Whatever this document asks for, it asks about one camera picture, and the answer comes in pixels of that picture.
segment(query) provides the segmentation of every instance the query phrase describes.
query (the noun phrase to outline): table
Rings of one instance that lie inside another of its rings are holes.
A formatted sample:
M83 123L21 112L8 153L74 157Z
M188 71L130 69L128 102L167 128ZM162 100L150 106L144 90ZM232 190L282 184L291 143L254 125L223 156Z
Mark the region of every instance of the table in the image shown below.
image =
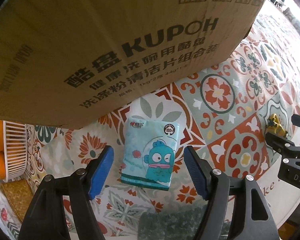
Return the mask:
M264 141L266 120L272 113L279 116L289 139L300 130L290 121L293 113L300 114L300 36L266 1L249 35L228 60L190 73L80 130L29 125L25 175L35 191L46 174L68 176L111 145L114 163L92 205L105 236L132 237L144 212L184 212L206 204L197 195L183 161L184 147L192 145L201 158L228 175L252 174L279 227L300 201L300 190L278 181L280 155ZM120 182L129 116L180 124L169 191ZM279 197L280 205L275 201ZM68 197L64 197L64 206L69 230L75 235ZM230 220L232 211L228 210L226 219Z

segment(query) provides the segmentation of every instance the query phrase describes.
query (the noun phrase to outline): orange floral pattern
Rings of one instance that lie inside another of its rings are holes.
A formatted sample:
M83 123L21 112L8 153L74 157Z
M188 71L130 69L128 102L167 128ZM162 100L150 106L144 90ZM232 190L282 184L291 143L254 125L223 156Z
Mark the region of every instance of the orange floral pattern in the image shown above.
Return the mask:
M72 229L71 222L68 219L66 219L66 223L67 223L68 230L71 230Z
M220 80L217 78L208 78L207 85L209 86L210 90L205 91L206 100L211 103L211 105L217 102L220 108L228 109L230 101L227 97L232 96L230 87L225 82L219 84L219 81Z
M129 189L128 193L132 196L136 196L137 195L137 192L136 191L132 191L131 189Z
M102 117L100 117L98 119L98 123L101 123L103 125L107 124L109 126L109 128L112 127L112 121L111 121L110 117L107 114L104 115L104 116L102 116Z
M129 204L130 206L133 205L133 202L132 202L131 200L125 199L124 202L125 202L126 204Z
M178 173L178 170L180 170L180 167L178 165L181 165L181 164L182 164L181 160L175 161L172 172Z
M65 141L66 141L66 147L68 148L68 150L70 150L70 143L72 142L72 132L74 130L70 129L65 133Z
M93 158L97 157L96 151L99 149L103 149L106 146L106 142L101 142L100 138L97 136L91 136L87 133L87 136L82 136L83 141L80 143L80 154L78 155L79 158L83 158L81 163L88 164ZM85 158L86 155L89 153L91 158Z
M197 191L194 187L190 189L190 186L186 187L182 185L182 189L180 189L179 191L182 194L178 194L178 198L176 200L179 200L180 202L186 200L186 204L192 204L192 201L195 200L194 196L197 196Z
M67 199L63 199L63 205L64 205L65 209L66 209L70 214L72 214L70 201L67 200Z
M104 226L104 224L100 223L99 221L97 221L97 223L98 223L98 226L99 226L102 234L105 235L106 233L108 233L108 229Z
M155 202L155 200L150 200L151 204L155 207L155 211L157 213L161 212L161 209L163 208L163 204L161 204L160 202Z

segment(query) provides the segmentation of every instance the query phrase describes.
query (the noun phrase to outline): cartoon character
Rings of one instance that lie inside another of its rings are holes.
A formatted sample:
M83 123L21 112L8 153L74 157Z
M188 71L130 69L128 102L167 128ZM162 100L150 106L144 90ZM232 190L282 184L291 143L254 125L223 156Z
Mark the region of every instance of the cartoon character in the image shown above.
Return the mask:
M170 182L174 152L169 146L166 146L163 140L157 140L152 146L149 155L145 155L143 158L144 162L148 164L146 178L159 182Z

